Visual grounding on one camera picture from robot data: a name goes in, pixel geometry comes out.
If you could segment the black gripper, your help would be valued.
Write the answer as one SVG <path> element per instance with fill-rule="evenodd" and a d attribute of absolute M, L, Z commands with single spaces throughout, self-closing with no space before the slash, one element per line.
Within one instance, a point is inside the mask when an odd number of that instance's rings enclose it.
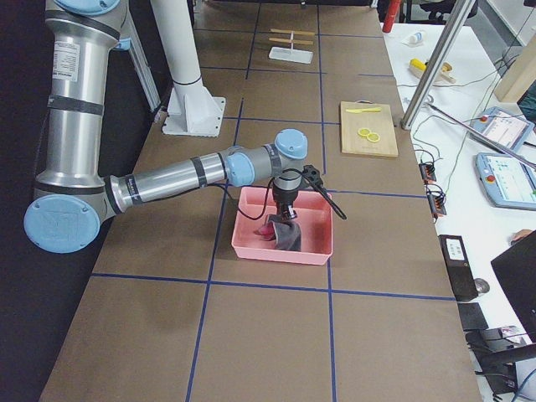
<path fill-rule="evenodd" d="M 293 220 L 297 217 L 294 202 L 298 193 L 305 188 L 317 189 L 322 186 L 320 172 L 312 165 L 305 165 L 302 170 L 295 167 L 285 169 L 281 176 L 275 178 L 272 197 L 276 203 L 276 214 L 283 220 Z"/>

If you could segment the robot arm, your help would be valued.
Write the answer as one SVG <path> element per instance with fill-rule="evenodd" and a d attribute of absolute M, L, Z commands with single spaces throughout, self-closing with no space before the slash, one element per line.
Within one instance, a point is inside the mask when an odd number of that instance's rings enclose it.
<path fill-rule="evenodd" d="M 151 106 L 157 90 L 126 1 L 49 1 L 45 21 L 54 33 L 49 139 L 45 169 L 24 215 L 28 238 L 43 250 L 85 248 L 103 222 L 130 207 L 227 181 L 244 187 L 267 180 L 276 204 L 272 224 L 278 246 L 297 250 L 300 237 L 294 202 L 300 190 L 323 190 L 318 171 L 306 162 L 307 137 L 280 131 L 255 149 L 231 147 L 151 172 L 103 178 L 98 173 L 109 53 L 127 49 Z"/>

